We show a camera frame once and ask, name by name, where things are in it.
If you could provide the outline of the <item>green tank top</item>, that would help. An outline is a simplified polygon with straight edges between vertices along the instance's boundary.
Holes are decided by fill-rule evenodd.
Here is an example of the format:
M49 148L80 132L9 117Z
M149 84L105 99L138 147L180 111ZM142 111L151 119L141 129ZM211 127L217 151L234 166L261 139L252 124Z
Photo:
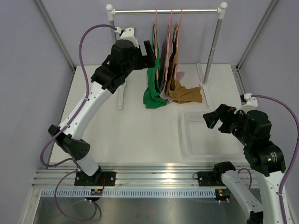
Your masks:
M152 40L151 46L152 46L152 49L154 52L153 40ZM143 104L145 105L146 109L157 109L159 107L163 107L168 104L168 103L166 103L165 99L162 99L160 97L161 89L160 89L160 85L159 85L159 80L157 83L155 83L156 67L157 66L155 64L155 67L147 69L147 88L143 94Z

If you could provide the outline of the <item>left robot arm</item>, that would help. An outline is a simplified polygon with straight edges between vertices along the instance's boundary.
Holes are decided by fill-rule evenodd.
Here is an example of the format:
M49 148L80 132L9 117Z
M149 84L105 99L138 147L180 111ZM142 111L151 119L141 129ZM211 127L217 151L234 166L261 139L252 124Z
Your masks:
M155 67L155 54L150 41L143 43L146 55L142 55L140 45L135 46L129 40L117 40L111 47L111 53L95 70L89 89L76 108L65 121L48 129L56 144L78 164L78 175L86 181L86 186L95 186L100 182L101 167L94 161L91 147L82 136L99 108L124 84L132 71Z

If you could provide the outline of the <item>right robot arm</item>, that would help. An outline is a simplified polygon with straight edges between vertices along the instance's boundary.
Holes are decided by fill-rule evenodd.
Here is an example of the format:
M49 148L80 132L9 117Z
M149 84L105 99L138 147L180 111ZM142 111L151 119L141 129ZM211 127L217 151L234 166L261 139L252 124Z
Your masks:
M234 165L221 162L214 165L212 180L218 185L225 185L234 194L237 202L248 212L249 224L286 224L286 208L280 204L279 192L286 166L281 149L270 141L272 124L268 115L262 111L248 112L221 104L215 111L203 115L206 126L214 128L218 121L221 133L232 134L243 145L245 159L254 171L259 184L262 204L254 202L248 188L237 179Z

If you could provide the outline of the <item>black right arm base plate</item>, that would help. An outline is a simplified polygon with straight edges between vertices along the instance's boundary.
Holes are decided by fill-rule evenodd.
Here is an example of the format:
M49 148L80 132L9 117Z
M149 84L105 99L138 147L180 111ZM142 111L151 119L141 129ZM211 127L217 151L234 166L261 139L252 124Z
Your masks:
M197 172L197 180L200 187L222 187L225 186L220 181L216 180L212 171Z

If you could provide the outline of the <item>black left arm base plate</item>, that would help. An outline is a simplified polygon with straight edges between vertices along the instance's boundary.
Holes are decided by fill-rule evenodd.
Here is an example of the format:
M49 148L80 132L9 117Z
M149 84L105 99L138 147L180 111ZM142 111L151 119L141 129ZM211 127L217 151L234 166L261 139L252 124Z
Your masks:
M112 171L97 172L92 176L79 171L76 173L74 185L89 187L89 186L115 186L116 173Z

